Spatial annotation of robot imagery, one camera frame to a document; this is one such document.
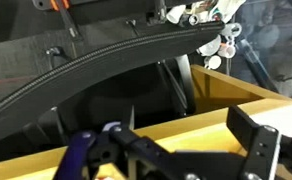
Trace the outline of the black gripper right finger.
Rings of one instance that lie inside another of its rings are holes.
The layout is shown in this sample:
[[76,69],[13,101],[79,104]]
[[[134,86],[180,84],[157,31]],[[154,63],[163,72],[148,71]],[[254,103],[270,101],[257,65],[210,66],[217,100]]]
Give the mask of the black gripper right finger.
[[279,131],[254,122],[238,106],[228,108],[226,125],[247,152],[240,169],[240,179],[274,180],[280,153]]

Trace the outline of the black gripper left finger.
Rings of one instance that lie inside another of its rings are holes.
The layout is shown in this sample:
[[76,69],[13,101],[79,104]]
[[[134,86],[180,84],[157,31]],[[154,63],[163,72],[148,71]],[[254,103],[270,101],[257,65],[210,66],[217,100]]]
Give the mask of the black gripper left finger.
[[113,164],[127,180],[173,180],[169,153],[128,126],[107,125],[88,151],[88,166]]

